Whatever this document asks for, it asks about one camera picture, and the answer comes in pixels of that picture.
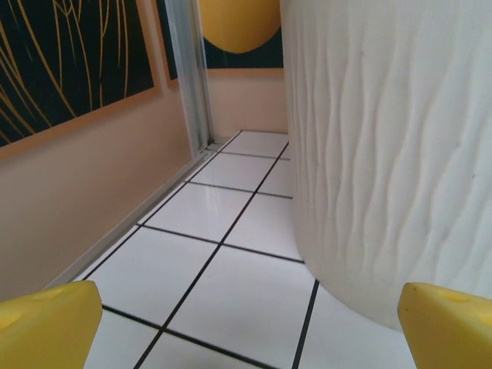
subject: framed artwork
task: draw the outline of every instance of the framed artwork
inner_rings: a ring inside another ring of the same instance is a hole
[[[0,158],[159,93],[143,1],[0,2]]]
[[[165,0],[155,0],[156,23],[161,26],[162,40],[164,42],[162,58],[166,66],[166,78],[168,86],[178,85],[178,71],[176,69],[175,53],[172,49],[171,29],[169,28],[168,11]]]
[[[279,0],[200,0],[209,69],[284,66]]]

